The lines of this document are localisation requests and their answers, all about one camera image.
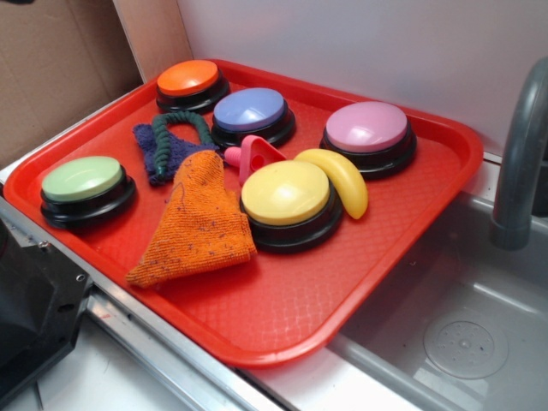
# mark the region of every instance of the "sink basin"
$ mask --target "sink basin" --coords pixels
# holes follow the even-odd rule
[[[548,223],[506,252],[460,194],[330,349],[422,409],[548,409]]]

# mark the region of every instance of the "yellow banana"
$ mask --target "yellow banana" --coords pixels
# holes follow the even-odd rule
[[[364,215],[369,201],[366,182],[350,160],[338,152],[321,148],[300,152],[295,160],[312,163],[324,171],[350,217],[358,219]]]

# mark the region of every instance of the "red tray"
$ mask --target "red tray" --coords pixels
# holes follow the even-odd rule
[[[288,158],[317,147],[325,122],[363,98],[346,92],[216,61],[232,91],[263,86],[278,90],[295,113],[297,132],[280,148]],[[251,262],[142,290],[124,277],[157,228],[170,186],[152,188],[132,128],[159,113],[150,82],[31,156],[8,179],[6,199],[83,259],[194,339],[234,366],[272,366],[325,346],[437,215],[479,168],[483,147],[458,122],[402,108],[419,136],[416,159],[403,172],[367,182],[370,205],[359,221],[346,216],[323,245],[294,255],[259,253]],[[211,114],[205,116],[211,126]],[[170,128],[198,142],[189,125]],[[42,218],[42,179],[71,159],[117,158],[137,184],[132,208],[107,224],[69,232]],[[226,186],[239,190],[236,170]]]

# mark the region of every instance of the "gray faucet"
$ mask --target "gray faucet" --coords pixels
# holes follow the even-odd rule
[[[519,250],[531,216],[548,216],[548,57],[533,66],[515,107],[491,216],[491,242]]]

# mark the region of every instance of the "pink button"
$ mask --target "pink button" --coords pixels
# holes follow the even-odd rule
[[[400,141],[407,126],[408,119],[401,109],[367,101],[337,110],[325,128],[333,146],[347,152],[379,152]]]

